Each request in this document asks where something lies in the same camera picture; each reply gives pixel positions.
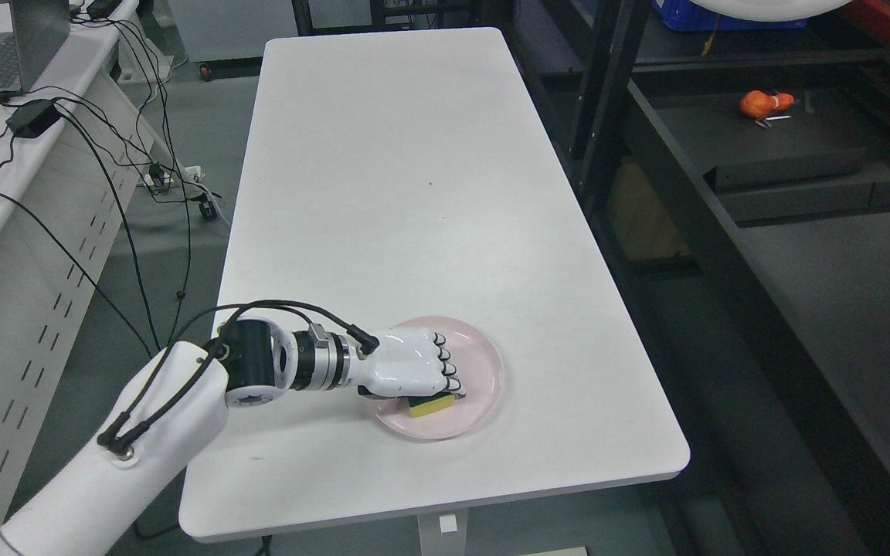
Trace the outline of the white robotic left hand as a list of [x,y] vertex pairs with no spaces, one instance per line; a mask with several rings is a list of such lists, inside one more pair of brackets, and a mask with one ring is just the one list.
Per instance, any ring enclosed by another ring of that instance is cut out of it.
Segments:
[[466,397],[444,334],[427,327],[378,331],[375,350],[351,360],[347,387],[374,398]]

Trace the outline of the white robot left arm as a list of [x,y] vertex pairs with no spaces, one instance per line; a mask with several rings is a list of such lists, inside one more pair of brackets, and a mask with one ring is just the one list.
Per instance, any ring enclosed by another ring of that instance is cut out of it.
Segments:
[[205,346],[174,338],[121,391],[96,439],[0,525],[0,555],[104,555],[225,427],[287,390],[410,392],[391,348],[299,300],[232,305]]

